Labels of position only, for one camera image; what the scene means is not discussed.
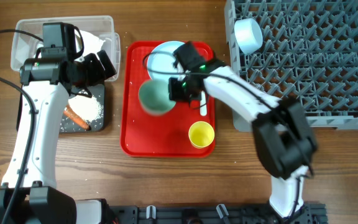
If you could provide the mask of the white paper towel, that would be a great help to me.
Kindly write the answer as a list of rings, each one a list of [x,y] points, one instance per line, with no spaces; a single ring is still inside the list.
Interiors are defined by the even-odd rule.
[[[96,37],[95,35],[87,31],[80,30],[80,34],[82,35],[85,49],[83,51],[82,56],[76,59],[77,62],[83,62],[85,56],[87,56],[88,54],[96,55],[102,49],[102,46],[105,43],[104,40],[100,39],[99,37]]]

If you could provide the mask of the green bowl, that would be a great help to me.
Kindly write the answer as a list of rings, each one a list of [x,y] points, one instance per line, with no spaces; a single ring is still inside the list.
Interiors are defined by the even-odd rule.
[[[164,80],[143,82],[139,88],[138,97],[142,109],[152,116],[166,114],[176,105],[176,102],[169,97],[168,83]]]

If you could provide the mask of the pile of white rice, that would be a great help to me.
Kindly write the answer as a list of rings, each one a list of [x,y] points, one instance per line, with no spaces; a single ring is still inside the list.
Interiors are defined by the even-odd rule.
[[[104,107],[93,96],[75,96],[68,100],[70,108],[83,120],[95,121],[103,116]]]

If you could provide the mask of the orange carrot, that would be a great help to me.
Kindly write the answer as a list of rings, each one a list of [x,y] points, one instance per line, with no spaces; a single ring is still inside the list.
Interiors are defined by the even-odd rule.
[[[84,130],[89,131],[91,129],[90,125],[79,115],[77,115],[70,107],[70,105],[66,105],[63,114]]]

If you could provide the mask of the light blue small bowl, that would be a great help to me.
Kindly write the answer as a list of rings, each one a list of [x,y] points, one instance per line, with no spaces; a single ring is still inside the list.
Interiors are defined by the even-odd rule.
[[[240,50],[245,55],[259,50],[263,44],[261,28],[253,18],[236,21],[234,24],[234,35]]]

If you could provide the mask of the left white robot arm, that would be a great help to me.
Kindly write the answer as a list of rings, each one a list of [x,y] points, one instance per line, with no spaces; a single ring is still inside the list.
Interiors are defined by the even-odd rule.
[[[79,28],[43,25],[43,46],[20,69],[21,118],[0,186],[0,223],[117,223],[103,198],[74,200],[56,188],[60,123],[73,87],[88,89],[116,74],[107,53],[83,56]]]

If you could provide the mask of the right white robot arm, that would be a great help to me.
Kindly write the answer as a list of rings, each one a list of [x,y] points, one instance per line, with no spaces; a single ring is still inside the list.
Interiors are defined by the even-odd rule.
[[[205,60],[192,42],[175,49],[173,57],[182,71],[180,78],[169,79],[170,99],[190,102],[204,91],[246,120],[259,161],[272,176],[269,204],[283,221],[292,221],[303,206],[303,182],[314,174],[318,147],[301,103],[259,90],[217,58]]]

